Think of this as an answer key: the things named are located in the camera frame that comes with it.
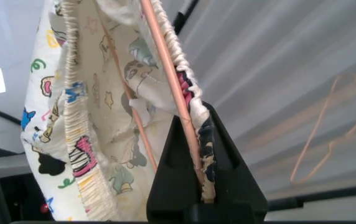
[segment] fabric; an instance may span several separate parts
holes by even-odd
[[[176,108],[154,44],[142,31],[146,24],[134,10],[139,3],[125,6],[139,15],[138,26],[127,26],[103,12],[115,5],[98,2],[102,11],[96,1],[45,1],[22,142],[56,220],[146,220],[154,170],[132,108],[156,161]],[[193,72],[181,62],[179,80],[201,147],[202,198],[212,202],[213,124]]]

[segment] red object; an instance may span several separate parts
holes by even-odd
[[[41,211],[41,213],[48,213],[49,212],[48,205],[47,204],[41,205],[40,211]]]

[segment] pink star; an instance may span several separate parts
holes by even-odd
[[[91,17],[87,17],[87,25],[84,27],[85,29],[89,29],[91,35],[98,32],[98,19],[92,19]]]

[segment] cartoon print fabric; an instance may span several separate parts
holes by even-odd
[[[80,16],[66,21],[72,11]],[[72,26],[75,31],[68,32]],[[132,108],[156,161],[176,113],[153,50],[137,27],[111,19],[95,1],[45,0],[28,70],[21,138],[56,220],[146,221],[154,171]],[[190,107],[191,80],[181,84]],[[204,172],[213,182],[212,122],[205,120],[197,134]]]

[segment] corrugated metal panel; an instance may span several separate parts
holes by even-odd
[[[180,41],[268,199],[356,185],[356,133],[304,184],[289,181],[325,97],[356,73],[356,1],[199,1]],[[339,83],[298,170],[356,123],[356,86]]]

